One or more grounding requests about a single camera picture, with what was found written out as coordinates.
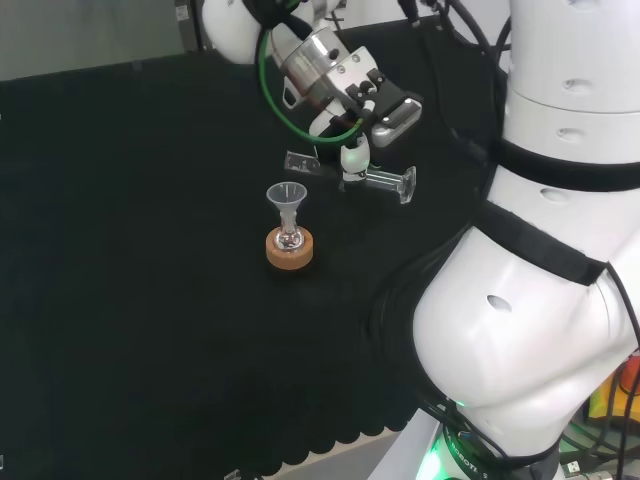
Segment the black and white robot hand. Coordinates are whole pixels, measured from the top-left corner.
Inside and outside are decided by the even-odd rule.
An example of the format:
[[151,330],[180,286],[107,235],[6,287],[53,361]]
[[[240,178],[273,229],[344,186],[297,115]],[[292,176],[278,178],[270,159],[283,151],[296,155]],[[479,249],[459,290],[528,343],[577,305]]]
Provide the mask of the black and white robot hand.
[[344,184],[368,176],[371,148],[385,148],[420,119],[422,100],[390,81],[376,67],[340,64],[323,75],[323,110],[308,133],[320,139],[316,152],[337,162]]

